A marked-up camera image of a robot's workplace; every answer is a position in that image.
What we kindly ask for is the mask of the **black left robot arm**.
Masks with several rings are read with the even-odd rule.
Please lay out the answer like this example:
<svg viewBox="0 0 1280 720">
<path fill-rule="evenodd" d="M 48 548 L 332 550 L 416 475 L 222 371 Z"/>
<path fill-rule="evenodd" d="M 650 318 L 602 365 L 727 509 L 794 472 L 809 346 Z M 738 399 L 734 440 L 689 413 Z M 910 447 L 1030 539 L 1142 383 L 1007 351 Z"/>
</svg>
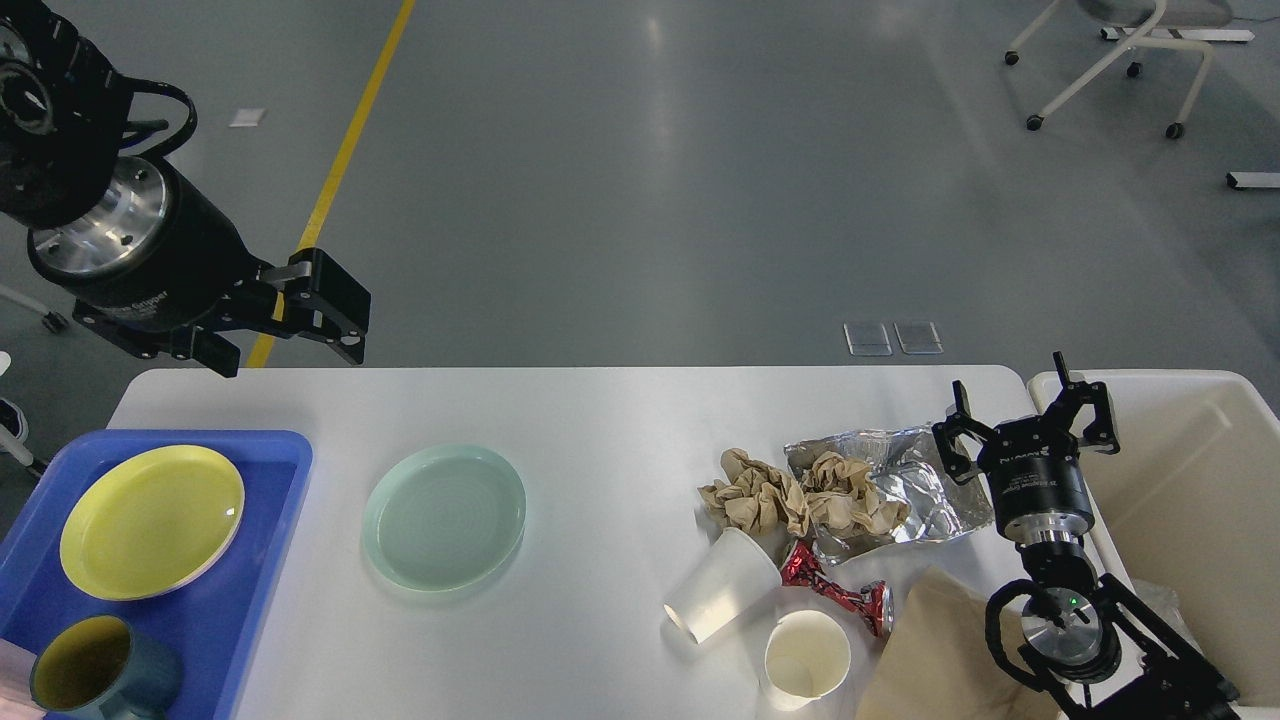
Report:
<svg viewBox="0 0 1280 720">
<path fill-rule="evenodd" d="M 274 266 L 168 161 L 198 115 L 173 85 L 119 73 L 41 1 L 5 1 L 3 213 L 74 319 L 132 356 L 234 377 L 230 331 L 302 337 L 365 360 L 371 295 L 319 249 Z"/>
</svg>

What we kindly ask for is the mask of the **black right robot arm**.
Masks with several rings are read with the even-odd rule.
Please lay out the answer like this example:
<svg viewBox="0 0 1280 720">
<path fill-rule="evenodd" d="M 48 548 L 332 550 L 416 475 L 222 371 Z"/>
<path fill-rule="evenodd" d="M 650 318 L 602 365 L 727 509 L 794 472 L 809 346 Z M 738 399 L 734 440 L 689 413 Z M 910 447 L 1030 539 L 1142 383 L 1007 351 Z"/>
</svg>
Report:
<svg viewBox="0 0 1280 720">
<path fill-rule="evenodd" d="M 955 380 L 954 407 L 932 428 L 955 483 L 984 477 L 996 530 L 1027 571 L 986 605 L 992 660 L 1070 719 L 1234 719 L 1235 685 L 1087 557 L 1094 512 L 1079 456 L 1120 443 L 1106 384 L 1074 380 L 1061 354 L 1053 363 L 1061 388 L 1044 411 L 988 427 Z"/>
</svg>

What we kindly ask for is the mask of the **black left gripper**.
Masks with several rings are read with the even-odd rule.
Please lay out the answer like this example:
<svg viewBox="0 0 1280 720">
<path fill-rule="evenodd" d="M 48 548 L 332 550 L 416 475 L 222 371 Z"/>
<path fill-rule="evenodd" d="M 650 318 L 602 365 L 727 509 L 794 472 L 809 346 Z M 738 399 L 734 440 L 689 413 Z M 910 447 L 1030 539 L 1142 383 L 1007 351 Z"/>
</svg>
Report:
<svg viewBox="0 0 1280 720">
<path fill-rule="evenodd" d="M 282 266 L 257 259 L 234 224 L 161 158 L 118 158 L 102 197 L 68 224 L 29 231 L 27 251 L 42 278 L 77 300 L 81 325 L 138 359 L 169 355 L 237 377 L 239 347 L 188 324 L 243 282 L 242 329 L 300 336 L 349 365 L 365 361 L 370 292 L 319 247 Z"/>
</svg>

